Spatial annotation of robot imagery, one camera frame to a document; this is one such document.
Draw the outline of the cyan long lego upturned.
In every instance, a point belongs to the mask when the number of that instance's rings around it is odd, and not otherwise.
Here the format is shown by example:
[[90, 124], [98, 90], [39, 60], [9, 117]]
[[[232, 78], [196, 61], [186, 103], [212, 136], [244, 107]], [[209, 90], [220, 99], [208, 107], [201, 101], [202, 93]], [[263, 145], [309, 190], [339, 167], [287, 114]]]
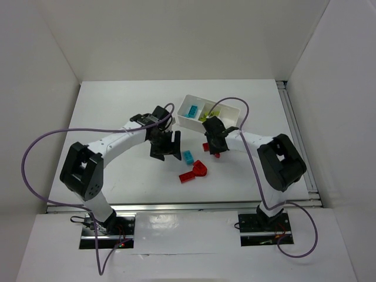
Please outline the cyan long lego upturned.
[[197, 111], [198, 111], [198, 106], [191, 105], [187, 114], [190, 115], [190, 118], [194, 119], [197, 115]]

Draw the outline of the white three-compartment tray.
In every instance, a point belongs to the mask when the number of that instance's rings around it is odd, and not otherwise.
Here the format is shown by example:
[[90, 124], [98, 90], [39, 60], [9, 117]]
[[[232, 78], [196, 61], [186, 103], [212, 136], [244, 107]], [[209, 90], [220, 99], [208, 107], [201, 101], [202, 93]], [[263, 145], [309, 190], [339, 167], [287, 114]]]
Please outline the white three-compartment tray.
[[[227, 106], [222, 103], [219, 103], [214, 107], [214, 109], [212, 109], [214, 104], [214, 101], [208, 99], [193, 95], [186, 95], [177, 111], [178, 124], [180, 125], [180, 127], [190, 129], [195, 132], [204, 133], [205, 129], [202, 125], [203, 122], [199, 121], [199, 117], [207, 116], [207, 118], [209, 118], [211, 117], [209, 116], [209, 113], [211, 111], [219, 110], [220, 114], [217, 117], [224, 123], [225, 128], [228, 128], [230, 126], [237, 126], [237, 121], [240, 116], [240, 109], [232, 106]], [[188, 113], [191, 105], [198, 106], [197, 115], [194, 119], [183, 116], [184, 114]]]

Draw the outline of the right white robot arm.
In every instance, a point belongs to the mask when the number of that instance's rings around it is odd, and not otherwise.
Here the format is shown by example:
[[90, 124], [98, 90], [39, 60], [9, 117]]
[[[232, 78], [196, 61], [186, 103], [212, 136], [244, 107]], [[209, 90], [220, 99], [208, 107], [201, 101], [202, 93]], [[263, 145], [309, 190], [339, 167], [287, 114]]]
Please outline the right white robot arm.
[[282, 214], [290, 187], [299, 182], [307, 166], [291, 139], [281, 133], [261, 136], [237, 127], [225, 128], [218, 117], [203, 122], [212, 155], [232, 150], [248, 154], [261, 203], [256, 208], [260, 225], [269, 225]]

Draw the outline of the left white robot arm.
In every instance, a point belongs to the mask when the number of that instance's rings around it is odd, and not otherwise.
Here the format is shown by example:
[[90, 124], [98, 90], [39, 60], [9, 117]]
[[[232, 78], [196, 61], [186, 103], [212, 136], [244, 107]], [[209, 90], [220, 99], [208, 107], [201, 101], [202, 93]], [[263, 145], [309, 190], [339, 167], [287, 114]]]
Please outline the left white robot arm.
[[116, 212], [102, 193], [104, 169], [125, 151], [149, 142], [150, 157], [163, 161], [167, 155], [182, 158], [180, 131], [172, 131], [172, 112], [156, 106], [152, 113], [137, 114], [118, 131], [98, 141], [72, 144], [59, 179], [89, 209], [98, 225], [109, 233], [117, 223]]

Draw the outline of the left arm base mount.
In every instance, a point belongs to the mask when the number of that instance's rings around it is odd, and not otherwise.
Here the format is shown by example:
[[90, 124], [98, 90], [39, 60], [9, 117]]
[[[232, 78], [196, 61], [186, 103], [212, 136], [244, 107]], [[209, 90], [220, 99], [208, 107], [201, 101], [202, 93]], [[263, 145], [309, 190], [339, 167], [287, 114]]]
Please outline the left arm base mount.
[[[80, 224], [80, 250], [95, 249], [95, 230], [92, 219], [86, 215], [72, 216], [71, 223]], [[136, 216], [131, 214], [121, 215], [116, 218], [115, 225], [106, 231], [98, 224], [98, 249], [112, 249], [119, 244], [119, 249], [132, 249], [134, 247]]]

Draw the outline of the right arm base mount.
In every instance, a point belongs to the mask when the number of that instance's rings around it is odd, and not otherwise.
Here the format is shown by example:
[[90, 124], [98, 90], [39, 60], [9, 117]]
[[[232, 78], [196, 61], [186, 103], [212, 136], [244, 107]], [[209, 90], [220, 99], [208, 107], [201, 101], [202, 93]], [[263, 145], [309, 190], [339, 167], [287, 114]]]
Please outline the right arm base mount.
[[242, 247], [294, 244], [290, 218], [281, 211], [272, 221], [255, 213], [239, 213], [233, 227], [240, 233]]

